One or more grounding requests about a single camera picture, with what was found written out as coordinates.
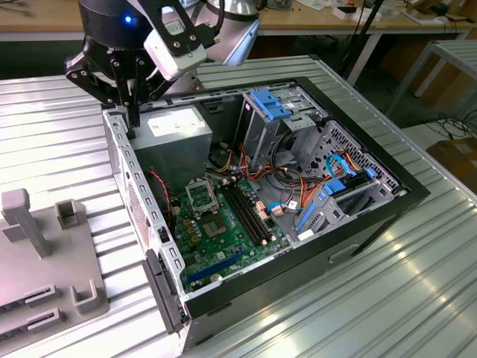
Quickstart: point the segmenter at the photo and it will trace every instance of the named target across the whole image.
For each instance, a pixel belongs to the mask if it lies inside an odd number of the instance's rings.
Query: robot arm
[[[241,64],[247,57],[259,24],[253,0],[210,1],[199,9],[199,0],[79,0],[85,38],[83,51],[65,62],[67,78],[118,106],[129,129],[139,126],[139,106],[207,58]],[[226,41],[216,45],[219,31]]]

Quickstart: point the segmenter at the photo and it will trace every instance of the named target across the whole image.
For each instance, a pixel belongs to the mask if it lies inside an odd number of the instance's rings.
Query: wooden table
[[[20,13],[0,10],[0,41],[49,41],[82,40],[83,26],[78,10],[78,0],[29,0],[30,9],[37,14],[34,18]],[[264,9],[260,13],[260,36],[290,35],[346,35],[352,34],[356,22],[344,21],[325,7],[316,11],[295,2],[292,10]],[[464,39],[474,25],[468,22],[451,25],[419,25],[400,14],[394,17],[383,16],[370,27],[371,35],[353,70],[348,82],[354,84],[364,65],[373,53],[383,34],[442,34],[455,32],[457,38]]]

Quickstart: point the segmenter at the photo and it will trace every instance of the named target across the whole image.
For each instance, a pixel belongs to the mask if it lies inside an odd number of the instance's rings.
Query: green circuit board
[[[249,198],[251,207],[256,200],[259,200],[246,180],[240,180],[237,187]],[[215,187],[214,190],[220,205],[218,213],[204,213],[198,220],[193,215],[187,194],[178,195],[171,201],[173,207],[179,207],[174,237],[186,263],[181,274],[186,292],[209,284],[211,277],[217,277],[217,274],[226,277],[289,246],[285,234],[273,218],[268,219],[267,221],[271,222],[264,224],[264,227],[276,240],[266,245],[254,245],[232,207],[222,195],[222,189]],[[191,280],[191,275],[227,260],[233,260],[233,264],[210,272],[199,280]]]

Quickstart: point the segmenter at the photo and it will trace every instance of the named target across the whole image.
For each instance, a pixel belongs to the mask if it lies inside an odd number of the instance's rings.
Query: orange wire
[[[217,173],[222,173],[222,172],[225,172],[228,168],[229,168],[229,165],[230,165],[230,162],[232,161],[232,152],[229,153],[229,157],[227,158],[227,162],[225,163],[225,165],[220,168],[220,169],[217,169],[215,170]]]

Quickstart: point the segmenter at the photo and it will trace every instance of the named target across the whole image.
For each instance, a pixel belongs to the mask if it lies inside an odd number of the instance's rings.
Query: cardboard box
[[[477,139],[443,140],[427,148],[443,167],[477,194]]]

